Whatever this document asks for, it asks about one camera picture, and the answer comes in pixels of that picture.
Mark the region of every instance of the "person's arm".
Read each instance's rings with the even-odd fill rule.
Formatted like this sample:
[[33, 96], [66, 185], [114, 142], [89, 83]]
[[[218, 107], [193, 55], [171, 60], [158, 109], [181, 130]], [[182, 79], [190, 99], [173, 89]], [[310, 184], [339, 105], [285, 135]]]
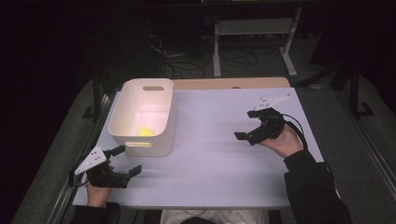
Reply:
[[291, 127], [285, 125], [277, 139], [265, 140], [261, 145], [285, 159], [289, 169], [285, 173], [286, 190], [297, 223], [352, 223], [349, 210], [336, 193], [328, 165], [316, 163]]
[[76, 205], [76, 210], [71, 224], [105, 224], [106, 208]]

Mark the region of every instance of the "yellow sponge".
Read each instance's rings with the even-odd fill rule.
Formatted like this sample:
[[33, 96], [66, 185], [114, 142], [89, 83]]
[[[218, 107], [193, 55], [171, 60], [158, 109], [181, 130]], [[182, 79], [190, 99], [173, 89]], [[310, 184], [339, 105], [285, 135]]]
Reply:
[[154, 134], [152, 134], [146, 125], [143, 125], [137, 132], [137, 136], [154, 136]]

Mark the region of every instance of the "white table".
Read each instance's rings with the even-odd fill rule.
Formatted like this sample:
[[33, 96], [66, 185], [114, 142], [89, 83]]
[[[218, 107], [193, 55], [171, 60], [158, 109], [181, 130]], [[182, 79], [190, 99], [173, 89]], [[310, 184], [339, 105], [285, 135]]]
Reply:
[[[260, 97], [291, 94], [275, 109], [291, 115], [304, 128], [309, 150], [323, 161], [304, 111], [293, 88], [175, 91], [177, 124], [172, 151], [162, 158], [111, 158], [115, 172], [126, 173], [142, 164], [143, 171], [127, 189], [113, 189], [111, 202], [139, 209], [276, 209], [290, 206], [282, 159], [272, 150], [238, 141], [233, 132], [249, 132], [260, 125], [250, 119]], [[117, 146], [108, 133], [109, 117], [97, 145]], [[81, 187], [73, 204], [86, 204]]]

